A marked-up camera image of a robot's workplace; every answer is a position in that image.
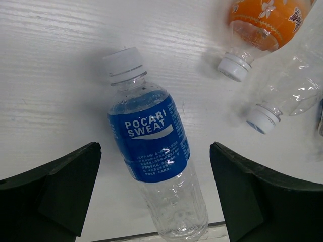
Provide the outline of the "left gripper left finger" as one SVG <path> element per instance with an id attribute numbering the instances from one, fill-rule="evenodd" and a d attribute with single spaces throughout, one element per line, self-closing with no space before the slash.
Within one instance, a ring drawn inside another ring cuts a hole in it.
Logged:
<path id="1" fill-rule="evenodd" d="M 1 241 L 75 241 L 81 236 L 101 160 L 91 142 L 1 180 Z"/>

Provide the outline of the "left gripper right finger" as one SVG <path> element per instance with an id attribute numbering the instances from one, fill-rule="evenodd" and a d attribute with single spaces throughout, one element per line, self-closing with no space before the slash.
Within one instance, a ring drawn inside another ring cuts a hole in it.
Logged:
<path id="1" fill-rule="evenodd" d="M 322 241 L 322 184 L 277 172 L 218 142 L 209 152 L 230 241 Z"/>

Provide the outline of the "blue label Pocari bottle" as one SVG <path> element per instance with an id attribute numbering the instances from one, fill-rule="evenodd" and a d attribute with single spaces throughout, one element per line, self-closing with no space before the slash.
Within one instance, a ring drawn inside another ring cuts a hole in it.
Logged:
<path id="1" fill-rule="evenodd" d="M 136 48 L 103 59 L 116 87 L 108 112 L 115 142 L 166 241 L 198 241 L 208 227 L 185 130 L 170 93 L 146 80 Z"/>

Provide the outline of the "clear plastic bottle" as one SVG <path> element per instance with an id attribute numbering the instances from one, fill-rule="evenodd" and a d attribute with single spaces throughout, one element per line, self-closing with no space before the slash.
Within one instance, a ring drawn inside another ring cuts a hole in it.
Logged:
<path id="1" fill-rule="evenodd" d="M 267 75 L 261 99 L 246 118 L 261 134 L 270 132 L 281 117 L 303 114 L 322 100 L 322 19 L 311 24 L 275 71 Z"/>

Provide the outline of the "tall orange label bottle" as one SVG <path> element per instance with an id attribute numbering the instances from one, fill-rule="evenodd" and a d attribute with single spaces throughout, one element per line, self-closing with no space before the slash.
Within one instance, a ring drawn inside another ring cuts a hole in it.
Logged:
<path id="1" fill-rule="evenodd" d="M 314 5 L 315 1 L 233 1 L 227 15 L 230 45 L 218 70 L 234 81 L 245 80 L 256 59 L 293 39 Z"/>

